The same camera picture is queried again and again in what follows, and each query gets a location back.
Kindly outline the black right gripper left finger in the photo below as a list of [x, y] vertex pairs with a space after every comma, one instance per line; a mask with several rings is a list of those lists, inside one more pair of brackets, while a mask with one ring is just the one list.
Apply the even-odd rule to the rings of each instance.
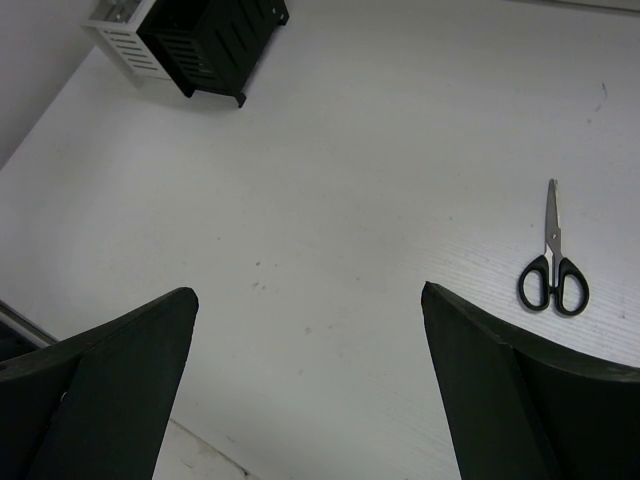
[[198, 308], [181, 287], [1, 362], [2, 478], [152, 478]]

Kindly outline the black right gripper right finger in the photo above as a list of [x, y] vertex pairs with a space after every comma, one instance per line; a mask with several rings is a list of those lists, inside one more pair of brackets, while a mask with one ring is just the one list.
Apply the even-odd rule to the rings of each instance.
[[426, 283], [426, 338], [464, 479], [636, 479], [639, 370]]

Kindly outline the black handled scissors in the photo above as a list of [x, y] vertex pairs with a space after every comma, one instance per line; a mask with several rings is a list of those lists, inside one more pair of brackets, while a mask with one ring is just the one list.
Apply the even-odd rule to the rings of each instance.
[[[550, 179], [548, 182], [545, 227], [544, 253], [534, 258], [521, 272], [517, 281], [517, 294], [521, 304], [532, 312], [541, 312], [549, 307], [554, 299], [554, 308], [564, 317], [580, 315], [588, 306], [590, 288], [581, 270], [562, 254], [562, 233], [558, 209], [558, 181]], [[540, 300], [534, 304], [526, 295], [525, 281], [530, 274], [535, 274], [540, 280]], [[572, 277], [578, 284], [580, 300], [578, 305], [569, 309], [565, 306], [565, 283]]]

